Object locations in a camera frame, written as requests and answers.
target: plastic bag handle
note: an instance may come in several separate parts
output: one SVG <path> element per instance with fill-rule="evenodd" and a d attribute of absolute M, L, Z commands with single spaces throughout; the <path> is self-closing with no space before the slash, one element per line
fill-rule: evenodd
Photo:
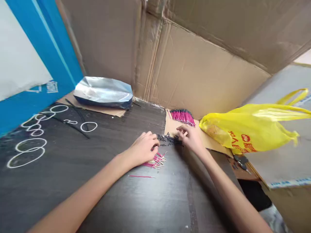
<path fill-rule="evenodd" d="M 289 101 L 294 95 L 296 95 L 300 91 L 302 91 L 302 92 L 292 102 L 286 104 L 287 101 Z M 289 93 L 288 95 L 284 96 L 283 98 L 281 98 L 278 102 L 276 102 L 276 104 L 292 106 L 292 105 L 296 104 L 297 102 L 299 102 L 300 100 L 304 99 L 307 96 L 308 92 L 309 92 L 309 90 L 307 88 L 298 89 L 296 91 Z"/>

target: white chalk circle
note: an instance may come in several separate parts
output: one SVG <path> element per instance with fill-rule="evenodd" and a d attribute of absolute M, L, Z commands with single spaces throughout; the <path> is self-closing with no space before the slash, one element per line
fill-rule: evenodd
<path fill-rule="evenodd" d="M 85 131 L 84 129 L 82 129 L 82 126 L 83 126 L 84 124 L 87 124 L 87 123 L 93 123 L 93 124 L 95 124 L 94 129 L 89 130 L 89 131 Z M 97 128 L 97 123 L 95 123 L 95 122 L 84 122 L 84 123 L 81 124 L 81 126 L 80 126 L 80 129 L 81 129 L 83 132 L 86 132 L 86 133 L 91 132 L 91 131 L 95 130 L 96 128 Z"/>
<path fill-rule="evenodd" d="M 30 131 L 33 131 L 30 135 L 33 136 L 33 137 L 39 137 L 41 136 L 42 134 L 44 134 L 44 131 L 42 129 L 34 129 L 34 130 L 30 130 Z"/>
<path fill-rule="evenodd" d="M 29 132 L 29 131 L 34 131 L 34 130 L 38 130 L 38 129 L 41 129 L 41 125 L 38 124 L 38 123 L 36 123 L 36 124 L 34 124 L 34 125 L 32 125 L 32 126 L 29 126 L 29 127 L 26 129 L 26 131 Z"/>
<path fill-rule="evenodd" d="M 18 146 L 19 146 L 20 144 L 22 144 L 23 142 L 30 141 L 30 140 L 43 140 L 43 141 L 44 141 L 44 144 L 43 144 L 42 146 L 40 146 L 40 147 L 34 147 L 34 148 L 31 148 L 31 149 L 28 149 L 28 150 L 20 150 L 20 149 L 18 148 Z M 43 148 L 43 147 L 46 145 L 46 143 L 47 143 L 47 140 L 45 140 L 45 139 L 43 139 L 43 138 L 26 139 L 26 140 L 24 140 L 24 141 L 19 142 L 19 143 L 15 146 L 15 150 L 17 150 L 18 152 L 32 152 L 32 151 L 39 150 L 40 148 Z"/>
<path fill-rule="evenodd" d="M 53 108 L 61 107 L 61 106 L 66 107 L 66 108 L 65 108 L 64 110 L 61 110 L 61 111 L 58 111 L 58 112 L 57 112 L 57 111 L 53 111 Z M 54 112 L 54 113 L 59 113 L 59 112 L 67 111 L 68 108 L 69 108 L 69 107 L 68 107 L 67 105 L 56 105 L 56 106 L 54 106 L 54 107 L 51 107 L 51 108 L 50 108 L 50 111 L 51 111 L 51 112 Z"/>
<path fill-rule="evenodd" d="M 53 116 L 56 115 L 55 112 L 41 112 L 41 113 L 52 113 L 51 116 L 46 116 L 45 114 L 36 114 L 35 119 L 38 121 L 43 121 L 43 120 L 48 120 L 51 119 Z"/>
<path fill-rule="evenodd" d="M 29 120 L 23 122 L 20 126 L 23 127 L 23 128 L 28 128 L 28 127 L 32 127 L 32 126 L 36 125 L 38 122 L 36 122 L 35 124 L 30 125 L 30 126 L 25 126 L 24 124 L 26 124 L 27 122 L 30 122 L 33 118 L 36 119 L 36 116 L 37 116 L 37 115 L 39 115 L 39 114 L 33 115 L 31 118 L 29 118 Z"/>
<path fill-rule="evenodd" d="M 39 156 L 38 156 L 37 158 L 35 158 L 34 160 L 31 160 L 31 161 L 29 161 L 29 162 L 27 162 L 27 163 L 25 163 L 25 164 L 19 165 L 19 166 L 11 166 L 11 162 L 13 161 L 13 159 L 17 158 L 18 156 L 20 156 L 20 155 L 22 155 L 22 154 L 24 154 L 24 153 L 33 152 L 33 151 L 36 151 L 36 150 L 39 150 L 39 149 L 42 149 L 42 153 L 41 153 L 41 155 L 39 155 Z M 43 147 L 35 147 L 35 148 L 31 148 L 31 149 L 29 149 L 29 150 L 20 152 L 19 154 L 15 155 L 13 158 L 11 158 L 11 159 L 7 162 L 6 167 L 7 167 L 7 168 L 18 168 L 18 167 L 25 166 L 25 165 L 27 165 L 27 164 L 29 164 L 29 163 L 31 163 L 31 162 L 34 162 L 35 160 L 37 160 L 37 159 L 40 158 L 41 156 L 43 156 L 44 152 L 45 152 L 45 149 L 44 149 Z"/>
<path fill-rule="evenodd" d="M 66 119 L 64 121 L 67 121 L 67 123 L 73 124 L 73 125 L 76 125 L 78 123 L 77 121 L 71 121 L 71 120 L 68 120 L 68 119 Z"/>

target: cardboard box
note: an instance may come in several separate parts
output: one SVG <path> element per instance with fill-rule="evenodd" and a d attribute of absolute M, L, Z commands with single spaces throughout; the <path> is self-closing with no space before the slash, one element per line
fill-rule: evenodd
<path fill-rule="evenodd" d="M 148 10 L 274 74 L 311 48 L 309 1 L 149 0 Z"/>
<path fill-rule="evenodd" d="M 299 107 L 311 110 L 305 98 Z M 270 189 L 311 185 L 311 119 L 282 121 L 286 130 L 299 133 L 298 145 L 289 142 L 280 148 L 247 154 L 254 169 Z"/>
<path fill-rule="evenodd" d="M 141 0 L 57 0 L 84 76 L 135 86 Z"/>
<path fill-rule="evenodd" d="M 270 75 L 169 20 L 148 14 L 135 96 L 199 119 L 238 107 Z"/>
<path fill-rule="evenodd" d="M 311 186 L 269 190 L 262 184 L 262 189 L 292 232 L 311 232 Z"/>

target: aluminum foil pouch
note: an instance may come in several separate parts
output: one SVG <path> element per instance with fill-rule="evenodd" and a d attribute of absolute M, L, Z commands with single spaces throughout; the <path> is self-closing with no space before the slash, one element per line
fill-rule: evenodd
<path fill-rule="evenodd" d="M 74 97 L 84 105 L 129 109 L 133 92 L 119 80 L 85 76 L 75 87 Z"/>

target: blue panel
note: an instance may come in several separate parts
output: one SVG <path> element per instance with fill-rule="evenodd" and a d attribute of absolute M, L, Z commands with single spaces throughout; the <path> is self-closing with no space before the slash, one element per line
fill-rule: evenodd
<path fill-rule="evenodd" d="M 54 81 L 57 93 L 22 92 L 0 102 L 0 137 L 71 92 L 83 78 L 54 0 L 6 0 Z"/>

